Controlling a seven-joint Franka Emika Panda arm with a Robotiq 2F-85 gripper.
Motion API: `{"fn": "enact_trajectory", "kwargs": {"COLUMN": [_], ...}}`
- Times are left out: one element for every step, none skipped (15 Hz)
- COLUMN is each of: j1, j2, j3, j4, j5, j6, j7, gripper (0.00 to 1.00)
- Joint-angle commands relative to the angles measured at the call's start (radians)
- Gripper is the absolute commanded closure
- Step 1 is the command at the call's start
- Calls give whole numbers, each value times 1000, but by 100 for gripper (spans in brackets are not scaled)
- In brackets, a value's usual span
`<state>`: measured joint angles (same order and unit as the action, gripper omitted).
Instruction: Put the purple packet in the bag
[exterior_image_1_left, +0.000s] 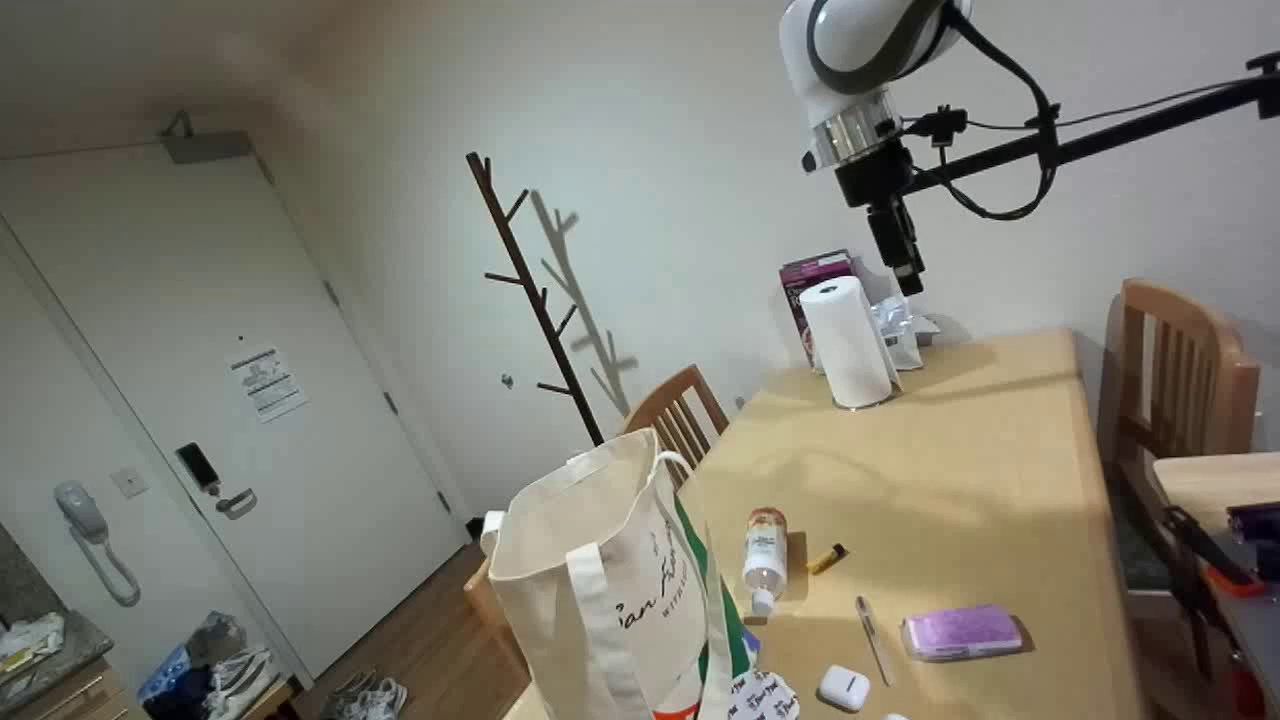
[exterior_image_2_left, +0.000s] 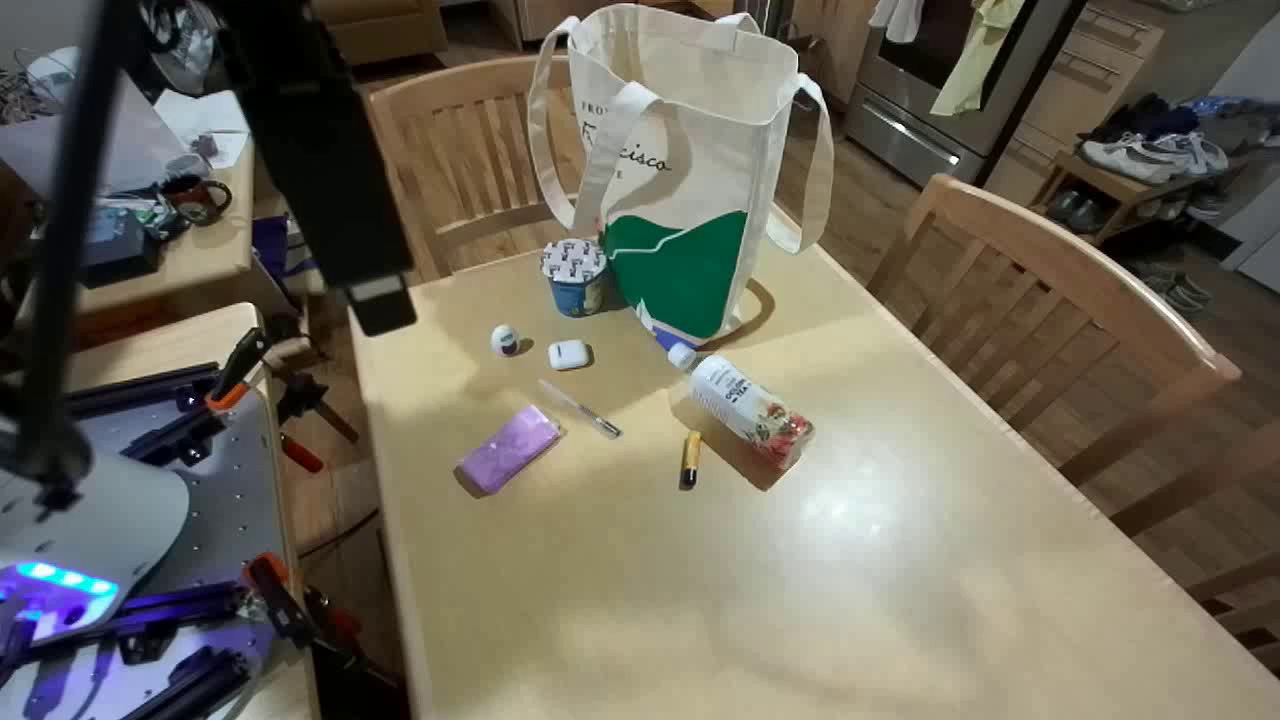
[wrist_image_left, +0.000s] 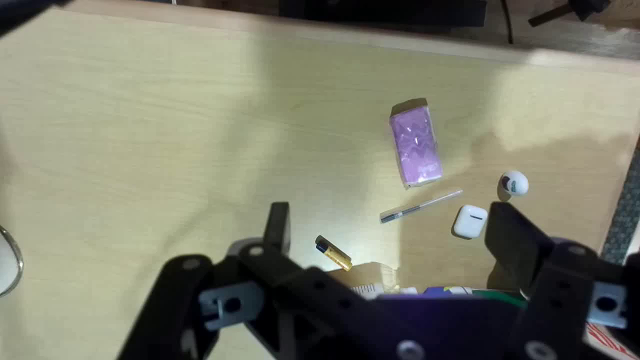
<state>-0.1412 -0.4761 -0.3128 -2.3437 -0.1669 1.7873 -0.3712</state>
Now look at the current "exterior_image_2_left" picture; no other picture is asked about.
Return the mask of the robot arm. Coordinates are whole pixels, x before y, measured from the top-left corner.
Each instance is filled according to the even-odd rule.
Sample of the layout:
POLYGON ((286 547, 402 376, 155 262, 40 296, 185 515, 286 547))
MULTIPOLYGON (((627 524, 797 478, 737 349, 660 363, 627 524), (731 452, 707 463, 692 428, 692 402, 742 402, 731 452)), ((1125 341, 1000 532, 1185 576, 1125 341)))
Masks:
POLYGON ((409 237, 362 97, 305 0, 216 0, 223 65, 328 288, 362 337, 414 320, 409 237))

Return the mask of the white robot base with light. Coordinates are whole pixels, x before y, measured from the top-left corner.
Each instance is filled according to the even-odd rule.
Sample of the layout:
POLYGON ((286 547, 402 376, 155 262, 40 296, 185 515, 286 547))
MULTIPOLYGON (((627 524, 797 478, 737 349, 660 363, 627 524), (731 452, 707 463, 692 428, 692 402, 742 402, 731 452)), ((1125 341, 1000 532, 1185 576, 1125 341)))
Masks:
POLYGON ((63 510, 36 482, 0 470, 0 599, 36 623, 36 645, 104 623, 170 550, 191 493, 179 470, 100 452, 63 510))

